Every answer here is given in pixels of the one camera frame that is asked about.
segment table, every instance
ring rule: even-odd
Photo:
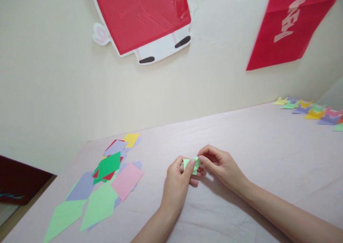
[[[168,166],[179,155],[196,156],[206,144],[229,151],[254,183],[343,228],[343,133],[332,129],[267,103],[139,131],[143,140],[127,156],[127,162],[143,162],[136,190],[90,232],[79,232],[79,219],[51,242],[130,242],[159,207]],[[82,148],[4,243],[42,242],[54,208],[97,166],[109,144],[123,138],[94,140]],[[190,186],[168,242],[289,239],[207,173],[197,188]]]

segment red poster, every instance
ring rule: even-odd
[[[302,58],[336,0],[269,0],[247,71]]]

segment pink paper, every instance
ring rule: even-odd
[[[112,187],[124,202],[126,197],[130,194],[132,189],[136,186],[143,173],[129,163],[125,169],[118,175],[118,177],[112,182]]]

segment wall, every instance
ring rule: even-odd
[[[267,4],[204,0],[190,46],[139,66],[93,42],[92,0],[0,0],[0,154],[58,174],[92,139],[287,94],[319,99],[342,76],[343,0],[301,60],[246,72]]]
[[[320,105],[328,105],[336,110],[343,109],[343,77],[341,77],[332,87],[325,92],[317,101]]]

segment pile of paper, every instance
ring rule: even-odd
[[[142,162],[125,162],[127,153],[141,142],[139,134],[127,134],[124,140],[115,140],[105,150],[94,171],[85,172],[74,184],[64,202],[55,208],[44,243],[82,217],[80,231],[90,231],[99,222],[113,214],[114,209],[134,191],[143,175]],[[95,184],[101,182],[96,190]]]

